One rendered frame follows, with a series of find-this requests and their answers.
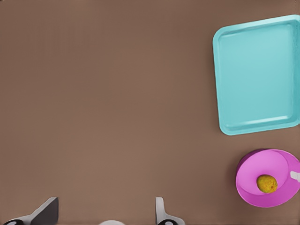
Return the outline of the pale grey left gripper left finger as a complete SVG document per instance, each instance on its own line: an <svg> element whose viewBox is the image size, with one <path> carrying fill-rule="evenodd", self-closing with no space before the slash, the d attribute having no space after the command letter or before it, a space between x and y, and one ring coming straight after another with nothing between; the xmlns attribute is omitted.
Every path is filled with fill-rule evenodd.
<svg viewBox="0 0 300 225"><path fill-rule="evenodd" d="M57 225L59 219L59 199L50 197L29 215L13 218L3 225Z"/></svg>

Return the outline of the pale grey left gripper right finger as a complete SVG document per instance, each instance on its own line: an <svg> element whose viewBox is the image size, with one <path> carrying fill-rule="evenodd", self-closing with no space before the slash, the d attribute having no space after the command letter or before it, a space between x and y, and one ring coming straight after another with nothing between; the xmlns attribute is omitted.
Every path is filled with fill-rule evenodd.
<svg viewBox="0 0 300 225"><path fill-rule="evenodd" d="M185 225L183 219L166 213L162 197L155 198L156 225Z"/></svg>

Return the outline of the small orange fruit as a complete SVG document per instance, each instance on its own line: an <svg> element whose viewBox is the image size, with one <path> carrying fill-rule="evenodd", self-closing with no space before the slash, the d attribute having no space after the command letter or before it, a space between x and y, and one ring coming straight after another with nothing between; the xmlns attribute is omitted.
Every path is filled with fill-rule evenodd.
<svg viewBox="0 0 300 225"><path fill-rule="evenodd" d="M257 187L263 193L274 193L278 188L277 180L270 175L263 174L256 179Z"/></svg>

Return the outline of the pink round plate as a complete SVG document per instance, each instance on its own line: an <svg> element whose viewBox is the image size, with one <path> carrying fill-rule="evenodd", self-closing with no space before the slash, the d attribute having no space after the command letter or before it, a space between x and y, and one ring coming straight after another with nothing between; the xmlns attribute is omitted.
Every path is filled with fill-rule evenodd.
<svg viewBox="0 0 300 225"><path fill-rule="evenodd" d="M236 189L240 197L250 205L271 208L279 206L295 196L300 182L290 177L290 171L300 173L300 160L288 151L259 149L246 154L236 169ZM273 176L278 183L274 193L263 193L256 179L263 174Z"/></svg>

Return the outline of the turquoise rectangular tray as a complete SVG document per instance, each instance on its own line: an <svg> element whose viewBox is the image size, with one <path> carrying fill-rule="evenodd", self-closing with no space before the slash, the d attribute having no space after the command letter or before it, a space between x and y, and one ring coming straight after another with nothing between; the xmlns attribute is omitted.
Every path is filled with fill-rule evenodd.
<svg viewBox="0 0 300 225"><path fill-rule="evenodd" d="M224 134L300 125L300 15L222 27L212 45Z"/></svg>

